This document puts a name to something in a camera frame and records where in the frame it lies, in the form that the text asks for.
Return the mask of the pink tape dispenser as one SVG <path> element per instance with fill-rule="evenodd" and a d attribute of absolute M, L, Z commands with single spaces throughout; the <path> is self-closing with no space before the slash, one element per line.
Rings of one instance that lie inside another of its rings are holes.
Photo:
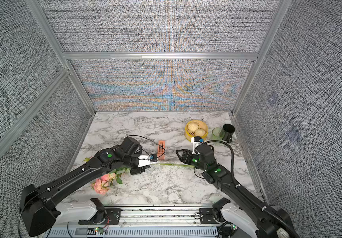
<path fill-rule="evenodd" d="M 166 152 L 166 142 L 164 140 L 160 140 L 158 142 L 158 152 L 157 152 L 157 159 L 159 161 L 163 161 L 165 159 L 165 152 Z"/>

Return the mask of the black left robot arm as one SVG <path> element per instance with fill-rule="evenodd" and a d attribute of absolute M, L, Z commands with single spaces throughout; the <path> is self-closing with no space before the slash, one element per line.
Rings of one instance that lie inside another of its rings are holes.
<path fill-rule="evenodd" d="M 46 232 L 61 214 L 56 206 L 85 184 L 119 168 L 138 174 L 157 162 L 156 154 L 142 155 L 142 152 L 140 143 L 127 137 L 121 145 L 98 151 L 88 162 L 58 179 L 40 186 L 26 186 L 22 190 L 19 222 L 24 222 L 31 237 Z"/>

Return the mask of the pink artificial rose stem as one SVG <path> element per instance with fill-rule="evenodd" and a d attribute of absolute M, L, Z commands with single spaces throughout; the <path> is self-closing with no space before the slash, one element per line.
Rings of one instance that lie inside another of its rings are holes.
<path fill-rule="evenodd" d="M 170 164 L 170 163 L 156 163 L 153 164 L 155 166 L 169 166 L 169 167 L 181 167 L 181 168 L 189 168 L 193 169 L 194 167 L 191 165 L 182 165 L 182 164 Z M 145 172 L 145 167 L 140 167 L 139 172 Z M 118 169 L 113 169 L 113 171 L 108 172 L 107 174 L 103 174 L 101 177 L 96 178 L 95 180 L 89 182 L 89 187 L 91 190 L 95 191 L 95 193 L 100 195 L 106 195 L 108 191 L 111 190 L 110 187 L 114 185 L 114 182 L 117 184 L 123 184 L 122 175 L 130 174 L 131 169 L 127 167 L 120 167 Z"/>

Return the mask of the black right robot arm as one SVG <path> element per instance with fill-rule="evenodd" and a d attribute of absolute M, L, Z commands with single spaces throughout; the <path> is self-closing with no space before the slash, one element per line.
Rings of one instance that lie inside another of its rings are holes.
<path fill-rule="evenodd" d="M 252 238 L 297 238 L 290 215 L 261 201 L 243 187 L 228 170 L 217 163 L 210 142 L 193 150 L 177 150 L 179 160 L 203 171 L 202 177 L 228 196 L 216 203 L 222 218 Z"/>

